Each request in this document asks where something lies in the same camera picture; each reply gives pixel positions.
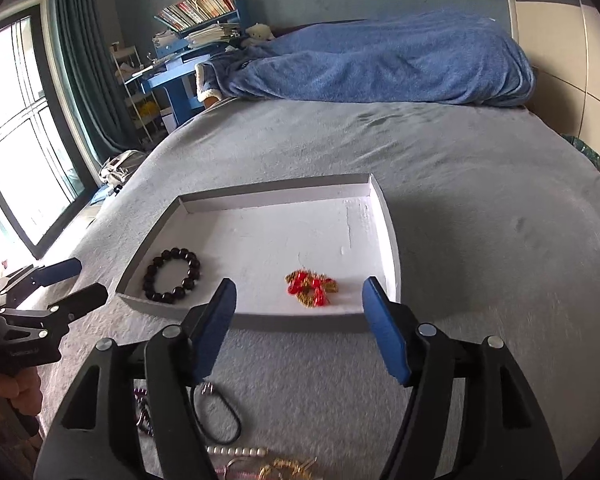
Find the left hand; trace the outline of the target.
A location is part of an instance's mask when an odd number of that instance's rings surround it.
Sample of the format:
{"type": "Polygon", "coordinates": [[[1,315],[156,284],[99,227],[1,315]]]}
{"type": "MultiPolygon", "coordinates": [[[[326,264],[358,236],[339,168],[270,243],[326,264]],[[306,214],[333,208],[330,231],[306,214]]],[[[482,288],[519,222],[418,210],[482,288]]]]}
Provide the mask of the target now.
{"type": "Polygon", "coordinates": [[[12,406],[26,416],[38,416],[42,410],[43,393],[41,378],[36,367],[20,370],[15,377],[0,373],[0,398],[12,402],[12,406]]]}

